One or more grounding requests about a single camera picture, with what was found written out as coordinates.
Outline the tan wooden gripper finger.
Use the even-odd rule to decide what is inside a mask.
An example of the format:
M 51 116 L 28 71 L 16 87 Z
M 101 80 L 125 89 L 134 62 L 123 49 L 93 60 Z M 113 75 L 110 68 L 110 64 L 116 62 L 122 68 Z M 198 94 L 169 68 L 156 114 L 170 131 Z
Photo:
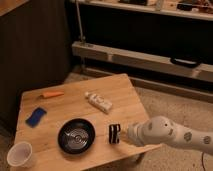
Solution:
M 120 133 L 120 139 L 121 139 L 121 140 L 126 140 L 126 139 L 127 139 L 126 132 L 123 132 L 123 131 L 122 131 L 122 132 Z

